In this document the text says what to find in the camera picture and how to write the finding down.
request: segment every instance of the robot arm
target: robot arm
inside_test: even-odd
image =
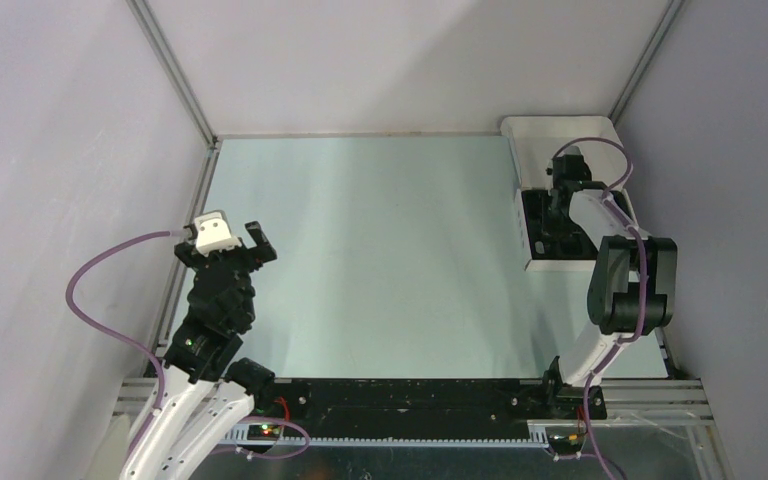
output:
[[[176,245],[175,255],[196,272],[187,295],[189,310],[163,359],[166,385],[160,407],[152,408],[151,398],[134,422],[129,440],[153,416],[120,480],[188,478],[217,441],[254,409],[255,395],[274,378],[248,359],[229,364],[242,346],[240,336],[255,319],[250,273],[275,260],[275,250],[257,222],[246,225],[255,241],[246,248],[231,234],[222,212],[197,217],[187,228],[194,241]],[[226,382],[176,442],[226,369]]]
[[[552,173],[552,214],[576,224],[599,246],[587,294],[592,326],[579,334],[572,350],[561,355],[560,379],[573,387],[583,387],[593,375],[591,384],[598,385],[604,369],[629,345],[628,339],[637,327],[642,263],[646,263],[648,275],[641,334],[648,335],[672,318],[676,245],[640,229],[632,216],[617,205],[614,195],[604,193],[605,185],[591,180],[581,155],[553,159]],[[641,255],[630,229],[639,235],[645,255]]]

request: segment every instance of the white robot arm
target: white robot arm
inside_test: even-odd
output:
[[[157,478],[186,480],[217,442],[254,410],[254,397],[234,382],[220,384],[216,394],[195,417],[160,467]]]
[[[122,467],[120,480],[157,477],[161,462],[184,424],[214,385],[209,381],[189,383],[189,375],[177,367],[167,366],[163,370],[166,378],[164,398],[158,409],[152,408],[150,403],[143,408],[143,412],[148,411],[147,415],[153,415],[154,419]],[[134,427],[139,428],[141,423],[135,422]]]
[[[595,386],[632,340],[670,321],[676,246],[640,229],[614,195],[606,193],[605,185],[589,178],[580,155],[553,159],[552,170],[556,220],[574,223],[598,248],[587,294],[592,325],[560,356],[560,378],[567,385],[583,387],[592,377]]]

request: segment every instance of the black mount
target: black mount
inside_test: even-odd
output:
[[[194,226],[187,227],[195,232]],[[189,309],[172,337],[164,360],[190,374],[189,381],[218,381],[243,341],[240,335],[255,320],[250,274],[277,258],[260,224],[246,224],[255,242],[202,255],[191,242],[175,246],[175,256],[195,271],[187,294]]]
[[[563,384],[556,358],[542,380],[277,379],[264,415],[283,415],[279,397],[314,437],[515,440],[529,438],[528,420],[575,420],[584,389]],[[600,387],[588,401],[592,419],[607,418]]]
[[[569,206],[572,195],[582,190],[604,190],[603,182],[594,182],[590,167],[584,156],[578,153],[561,155],[552,159],[552,167],[546,170],[552,175],[552,197],[549,217],[563,224],[569,221]]]
[[[603,335],[631,333],[640,311],[640,283],[630,282],[628,272],[640,272],[646,262],[646,316],[643,335],[665,327],[673,317],[678,249],[669,238],[643,241],[646,258],[640,258],[637,242],[624,237],[604,237],[587,290],[587,313]]]
[[[266,404],[275,381],[275,373],[254,360],[243,358],[228,366],[225,381],[242,385],[254,397],[255,407]]]

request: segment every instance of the gray floor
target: gray floor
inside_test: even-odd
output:
[[[590,275],[523,271],[516,186],[503,137],[224,141],[205,211],[278,251],[239,356],[283,377],[539,377],[589,326]],[[650,336],[606,376],[665,375]]]

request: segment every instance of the white wall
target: white wall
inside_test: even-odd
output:
[[[66,308],[71,274],[182,224],[205,146],[126,2],[0,2],[0,479],[76,479],[139,354]],[[91,273],[77,301],[148,338],[171,241]]]
[[[738,478],[768,478],[768,2],[690,2],[621,122],[647,229],[679,245],[670,345]]]
[[[607,115],[666,0],[152,2],[220,134]]]

